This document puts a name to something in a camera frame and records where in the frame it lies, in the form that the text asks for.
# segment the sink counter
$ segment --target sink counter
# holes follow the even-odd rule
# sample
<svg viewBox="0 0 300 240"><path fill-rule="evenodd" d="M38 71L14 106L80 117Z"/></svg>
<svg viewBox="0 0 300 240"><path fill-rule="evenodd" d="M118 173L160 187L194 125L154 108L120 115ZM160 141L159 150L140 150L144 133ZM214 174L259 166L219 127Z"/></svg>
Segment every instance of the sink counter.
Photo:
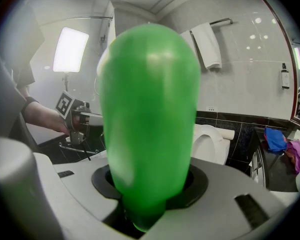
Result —
<svg viewBox="0 0 300 240"><path fill-rule="evenodd" d="M264 136L264 128L254 128L254 148L259 147L263 160L265 186L269 191L298 192L296 185L295 166L290 162L285 151L272 152L269 150Z"/></svg>

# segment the green balloon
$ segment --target green balloon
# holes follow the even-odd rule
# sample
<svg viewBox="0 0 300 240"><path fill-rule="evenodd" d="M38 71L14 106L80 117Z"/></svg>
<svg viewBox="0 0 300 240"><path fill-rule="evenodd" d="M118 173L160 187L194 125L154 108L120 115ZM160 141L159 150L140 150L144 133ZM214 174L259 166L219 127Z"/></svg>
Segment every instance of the green balloon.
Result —
<svg viewBox="0 0 300 240"><path fill-rule="evenodd" d="M132 222L146 231L186 181L200 65L176 32L145 24L110 44L97 76L113 182Z"/></svg>

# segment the white wall tile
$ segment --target white wall tile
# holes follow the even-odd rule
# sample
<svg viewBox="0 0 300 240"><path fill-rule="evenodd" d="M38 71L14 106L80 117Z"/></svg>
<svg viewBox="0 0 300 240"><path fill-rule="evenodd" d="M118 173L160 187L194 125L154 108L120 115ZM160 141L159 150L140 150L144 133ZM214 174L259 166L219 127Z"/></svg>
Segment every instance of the white wall tile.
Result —
<svg viewBox="0 0 300 240"><path fill-rule="evenodd" d="M247 14L243 14L234 16L232 19L233 24L228 26L228 30L233 33L239 51L239 60L265 61L266 54L263 43L251 18Z"/></svg>
<svg viewBox="0 0 300 240"><path fill-rule="evenodd" d="M249 14L262 40L267 61L282 62L290 57L286 39L272 13Z"/></svg>
<svg viewBox="0 0 300 240"><path fill-rule="evenodd" d="M216 72L202 69L200 78L200 90L197 104L198 111L207 111L207 107L218 106L218 90L216 85Z"/></svg>
<svg viewBox="0 0 300 240"><path fill-rule="evenodd" d="M244 62L226 63L216 71L218 112L245 114L246 78L244 71Z"/></svg>
<svg viewBox="0 0 300 240"><path fill-rule="evenodd" d="M289 120L292 113L294 100L294 78L291 61L284 61L286 69L289 71L290 88L282 89L281 82L281 62L268 62L270 79L270 110L269 117Z"/></svg>
<svg viewBox="0 0 300 240"><path fill-rule="evenodd" d="M114 17L116 36L130 28L148 23L146 18L119 8L114 9Z"/></svg>
<svg viewBox="0 0 300 240"><path fill-rule="evenodd" d="M244 63L244 99L246 115L267 117L270 110L270 94L273 82L269 69L269 63L266 61L246 61Z"/></svg>
<svg viewBox="0 0 300 240"><path fill-rule="evenodd" d="M239 50L231 28L229 28L229 22L221 22L212 25L211 27L219 45L221 62L227 63L239 61Z"/></svg>
<svg viewBox="0 0 300 240"><path fill-rule="evenodd" d="M222 68L202 70L197 109L214 106L218 112L290 119L294 97L290 53L262 0L189 0L159 23L182 33L228 17L233 24L212 26ZM281 88L282 62L290 73L289 90Z"/></svg>

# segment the white towel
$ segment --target white towel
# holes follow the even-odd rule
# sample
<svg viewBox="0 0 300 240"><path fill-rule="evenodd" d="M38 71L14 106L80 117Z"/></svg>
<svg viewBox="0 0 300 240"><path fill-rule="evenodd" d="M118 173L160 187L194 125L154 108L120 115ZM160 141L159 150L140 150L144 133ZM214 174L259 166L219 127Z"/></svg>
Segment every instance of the white towel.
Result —
<svg viewBox="0 0 300 240"><path fill-rule="evenodd" d="M198 25L191 29L198 45L203 63L207 69L221 68L221 55L219 45L209 23Z"/></svg>
<svg viewBox="0 0 300 240"><path fill-rule="evenodd" d="M190 46L190 48L194 52L195 56L198 57L197 50L196 50L196 47L195 47L195 42L194 42L194 39L191 36L190 31L187 30L186 32L183 32L182 34L180 34L180 36L182 36L182 38Z"/></svg>

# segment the person's arm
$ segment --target person's arm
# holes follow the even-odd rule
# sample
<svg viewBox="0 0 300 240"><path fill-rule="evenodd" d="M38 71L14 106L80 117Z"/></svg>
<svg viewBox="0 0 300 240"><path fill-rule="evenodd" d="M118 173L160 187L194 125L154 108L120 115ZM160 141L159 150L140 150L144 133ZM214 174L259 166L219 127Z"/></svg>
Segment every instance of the person's arm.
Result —
<svg viewBox="0 0 300 240"><path fill-rule="evenodd" d="M26 86L20 87L18 90L25 98L30 96ZM31 102L28 104L24 110L23 117L28 124L48 128L69 135L69 131L65 126L65 121L58 112L42 106L38 102Z"/></svg>

